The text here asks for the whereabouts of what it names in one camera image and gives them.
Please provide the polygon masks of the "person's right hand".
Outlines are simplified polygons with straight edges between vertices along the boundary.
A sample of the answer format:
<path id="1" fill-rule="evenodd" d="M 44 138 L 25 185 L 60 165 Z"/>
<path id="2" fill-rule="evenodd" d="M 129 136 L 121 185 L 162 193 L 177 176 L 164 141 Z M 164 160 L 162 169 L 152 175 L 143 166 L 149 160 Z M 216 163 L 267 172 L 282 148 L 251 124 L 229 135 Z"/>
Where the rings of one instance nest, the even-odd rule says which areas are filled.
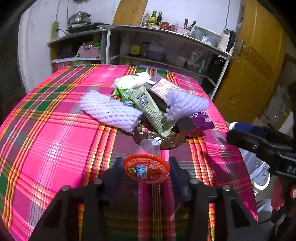
<path id="1" fill-rule="evenodd" d="M 280 177 L 277 177 L 274 182 L 273 194 L 271 198 L 271 206 L 274 210 L 279 211 L 284 206 L 287 198 L 284 198 L 283 184 Z"/>

